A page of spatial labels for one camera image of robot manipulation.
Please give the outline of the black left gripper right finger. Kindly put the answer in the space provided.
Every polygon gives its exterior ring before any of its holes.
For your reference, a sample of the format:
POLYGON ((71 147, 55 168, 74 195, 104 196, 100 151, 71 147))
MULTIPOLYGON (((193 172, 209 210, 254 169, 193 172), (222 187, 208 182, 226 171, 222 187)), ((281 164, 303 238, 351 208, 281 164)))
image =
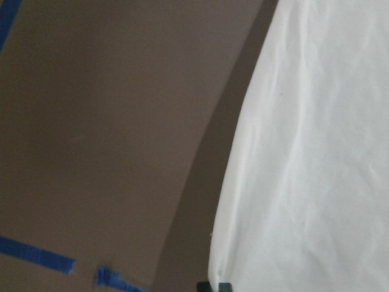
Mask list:
POLYGON ((233 292, 231 283, 219 283, 219 292, 233 292))

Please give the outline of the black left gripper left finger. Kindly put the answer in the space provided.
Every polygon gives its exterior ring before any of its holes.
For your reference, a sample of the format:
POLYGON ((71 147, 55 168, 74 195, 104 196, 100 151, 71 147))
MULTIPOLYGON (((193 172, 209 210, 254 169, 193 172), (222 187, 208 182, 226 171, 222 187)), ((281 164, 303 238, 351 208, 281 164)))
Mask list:
POLYGON ((212 292, 212 287, 210 285, 210 282, 198 282, 196 284, 196 291, 197 292, 212 292))

